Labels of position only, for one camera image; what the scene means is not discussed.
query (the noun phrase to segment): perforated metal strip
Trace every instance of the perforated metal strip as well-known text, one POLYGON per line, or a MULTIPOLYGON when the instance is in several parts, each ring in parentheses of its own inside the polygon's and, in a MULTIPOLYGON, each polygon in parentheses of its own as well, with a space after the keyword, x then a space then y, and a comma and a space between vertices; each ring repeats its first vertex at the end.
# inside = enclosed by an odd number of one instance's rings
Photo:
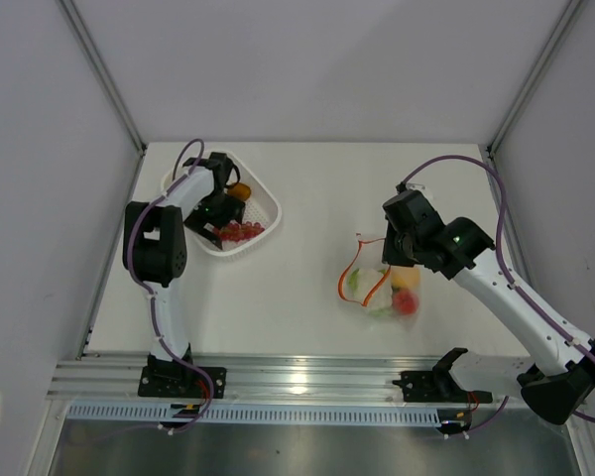
MULTIPOLYGON (((70 419, 186 421, 170 404, 74 402, 70 419)), ((435 409, 357 408, 290 405, 213 405, 202 421, 213 423, 331 424, 358 426, 440 426, 435 409)))

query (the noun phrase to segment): white wall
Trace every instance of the white wall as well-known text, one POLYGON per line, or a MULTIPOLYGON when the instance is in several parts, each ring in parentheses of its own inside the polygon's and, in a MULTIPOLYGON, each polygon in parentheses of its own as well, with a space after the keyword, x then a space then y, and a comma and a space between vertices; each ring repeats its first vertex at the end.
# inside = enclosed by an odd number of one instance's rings
POLYGON ((595 0, 509 135, 499 168, 537 287, 595 336, 595 0))
POLYGON ((74 351, 134 156, 55 3, 0 0, 0 475, 74 351))
POLYGON ((566 0, 78 0, 147 140, 489 142, 566 0))

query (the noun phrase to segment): clear plastic bag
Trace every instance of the clear plastic bag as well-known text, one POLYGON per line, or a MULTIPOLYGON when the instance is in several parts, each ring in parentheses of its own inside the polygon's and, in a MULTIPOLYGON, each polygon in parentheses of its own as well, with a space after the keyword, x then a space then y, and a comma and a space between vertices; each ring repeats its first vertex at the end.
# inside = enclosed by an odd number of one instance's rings
POLYGON ((420 271, 381 262, 384 238, 357 234, 357 254, 339 277, 337 291, 373 316, 414 317, 420 305, 420 271))

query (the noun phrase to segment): white table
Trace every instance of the white table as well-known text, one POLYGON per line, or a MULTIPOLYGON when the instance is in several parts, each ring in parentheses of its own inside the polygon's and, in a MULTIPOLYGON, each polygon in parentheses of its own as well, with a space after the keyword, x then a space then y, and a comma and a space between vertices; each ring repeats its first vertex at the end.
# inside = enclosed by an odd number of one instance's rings
MULTIPOLYGON (((148 148, 133 199, 160 191, 183 143, 148 148)), ((432 157, 480 159, 475 145, 208 144, 234 153, 276 196, 283 223, 266 243, 229 263, 204 254, 187 235, 181 288, 193 352, 256 355, 440 356, 452 347, 494 355, 527 355, 480 302, 441 275, 423 271, 421 311, 410 321, 379 319, 343 302, 341 271, 356 252, 355 232, 384 235, 382 203, 395 185, 432 157)), ((416 180, 448 222, 468 216, 494 236, 497 212, 482 169, 431 166, 416 180)), ((89 351, 148 351, 147 302, 116 255, 89 351)))

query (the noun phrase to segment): gray floor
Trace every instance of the gray floor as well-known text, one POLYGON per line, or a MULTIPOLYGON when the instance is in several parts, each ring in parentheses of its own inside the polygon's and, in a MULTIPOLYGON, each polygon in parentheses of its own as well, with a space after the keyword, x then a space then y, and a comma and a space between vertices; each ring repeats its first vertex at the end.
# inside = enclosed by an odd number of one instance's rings
POLYGON ((92 442, 127 425, 69 421, 51 474, 580 474, 566 429, 548 425, 527 411, 505 411, 469 440, 444 441, 428 428, 205 423, 173 437, 138 429, 92 442))

